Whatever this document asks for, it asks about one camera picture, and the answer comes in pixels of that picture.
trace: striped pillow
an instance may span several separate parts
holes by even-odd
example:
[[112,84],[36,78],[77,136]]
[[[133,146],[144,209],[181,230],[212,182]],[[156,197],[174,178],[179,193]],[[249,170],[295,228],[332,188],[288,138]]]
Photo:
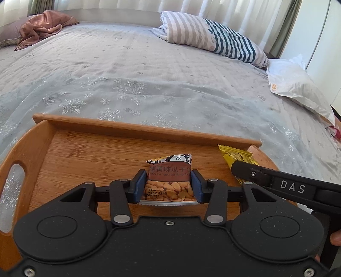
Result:
[[258,45],[217,22],[178,12],[162,12],[161,21],[163,25],[150,31],[170,43],[205,49],[259,68],[269,63]]

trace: hand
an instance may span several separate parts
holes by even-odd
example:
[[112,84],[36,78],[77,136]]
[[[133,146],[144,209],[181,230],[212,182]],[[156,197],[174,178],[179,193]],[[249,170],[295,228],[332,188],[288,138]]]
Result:
[[341,230],[330,235],[330,243],[336,246],[341,246]]

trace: white sheer curtain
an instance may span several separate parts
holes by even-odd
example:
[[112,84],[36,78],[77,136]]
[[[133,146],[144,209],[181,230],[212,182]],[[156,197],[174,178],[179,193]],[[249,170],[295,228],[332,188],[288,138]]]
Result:
[[[29,0],[0,4],[0,26],[26,16]],[[55,9],[134,9],[177,11],[222,23],[247,36],[261,48],[271,48],[290,0],[56,0]]]

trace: green curtain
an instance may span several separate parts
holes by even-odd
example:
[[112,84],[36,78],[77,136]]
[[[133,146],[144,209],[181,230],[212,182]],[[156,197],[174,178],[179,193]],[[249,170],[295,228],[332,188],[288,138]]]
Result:
[[295,19],[299,11],[300,5],[301,0],[292,0],[290,3],[289,10],[285,16],[282,28],[279,31],[278,37],[270,50],[270,54],[276,58],[280,56],[286,44],[286,41],[288,40],[291,28],[295,23]]
[[55,0],[33,0],[31,6],[31,15],[40,14],[46,10],[53,10]]

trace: snack packet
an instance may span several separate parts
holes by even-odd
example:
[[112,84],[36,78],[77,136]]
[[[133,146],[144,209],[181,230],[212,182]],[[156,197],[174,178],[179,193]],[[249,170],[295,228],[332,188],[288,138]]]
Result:
[[147,183],[140,204],[197,204],[191,186],[191,154],[161,157],[150,164]]
[[[223,154],[223,158],[225,159],[225,161],[227,162],[229,168],[231,169],[232,164],[235,161],[242,161],[242,162],[247,162],[247,163],[252,163],[255,165],[259,165],[255,159],[252,158],[252,153],[244,151],[244,150],[240,150],[237,148],[233,148],[230,146],[224,146],[224,145],[219,145],[218,147],[221,151],[221,153]],[[243,182],[245,182],[245,180],[241,179],[241,178],[237,178],[238,182],[240,182],[241,184]]]

